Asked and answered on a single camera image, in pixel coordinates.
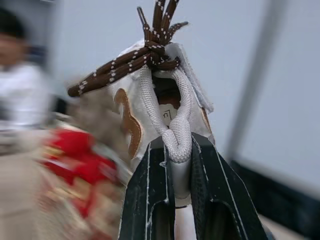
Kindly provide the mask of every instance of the white wall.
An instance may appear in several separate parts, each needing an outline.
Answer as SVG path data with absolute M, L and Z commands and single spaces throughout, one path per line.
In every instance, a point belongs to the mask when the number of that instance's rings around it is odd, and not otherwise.
M 291 0 L 240 155 L 320 193 L 320 1 Z
M 320 2 L 289 3 L 256 116 L 239 155 L 320 187 Z M 84 76 L 141 39 L 139 5 L 151 22 L 153 0 L 58 1 L 51 44 L 55 79 L 68 82 Z M 265 0 L 181 0 L 173 20 L 191 22 L 174 40 L 185 46 L 214 102 L 209 119 L 221 152 L 228 143 L 265 6 Z

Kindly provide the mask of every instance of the floor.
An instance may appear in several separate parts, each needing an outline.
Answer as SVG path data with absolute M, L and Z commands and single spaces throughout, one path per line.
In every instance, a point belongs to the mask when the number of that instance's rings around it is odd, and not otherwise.
M 263 216 L 261 216 L 260 219 L 262 223 L 270 229 L 276 240 L 306 240 L 303 236 L 300 236 Z

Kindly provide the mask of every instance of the brown shoelace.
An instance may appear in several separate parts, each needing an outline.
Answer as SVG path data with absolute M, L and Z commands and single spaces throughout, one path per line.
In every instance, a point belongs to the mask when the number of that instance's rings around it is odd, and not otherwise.
M 170 71 L 180 65 L 176 57 L 171 60 L 165 52 L 165 46 L 170 43 L 173 35 L 188 24 L 187 21 L 170 26 L 179 0 L 170 0 L 165 12 L 166 0 L 156 0 L 152 28 L 147 23 L 141 7 L 137 8 L 144 31 L 144 47 L 130 51 L 98 68 L 84 80 L 68 90 L 71 97 L 109 86 L 126 75 L 133 73 L 144 65 L 153 71 Z

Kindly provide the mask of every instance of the white shirt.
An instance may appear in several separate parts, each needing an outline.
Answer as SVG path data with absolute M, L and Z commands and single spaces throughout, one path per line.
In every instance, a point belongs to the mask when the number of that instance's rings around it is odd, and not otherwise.
M 38 66 L 26 62 L 0 71 L 0 101 L 9 111 L 12 128 L 20 130 L 46 123 L 53 103 L 46 78 Z

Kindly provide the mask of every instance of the metal rod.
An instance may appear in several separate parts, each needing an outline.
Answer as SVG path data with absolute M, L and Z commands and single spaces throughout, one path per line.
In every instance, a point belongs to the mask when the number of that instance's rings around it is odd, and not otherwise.
M 259 91 L 272 58 L 286 6 L 287 0 L 268 0 L 268 7 L 252 59 L 252 65 L 248 71 L 245 89 L 227 146 L 226 159 L 228 161 L 237 153 L 247 131 L 252 110 L 257 102 Z

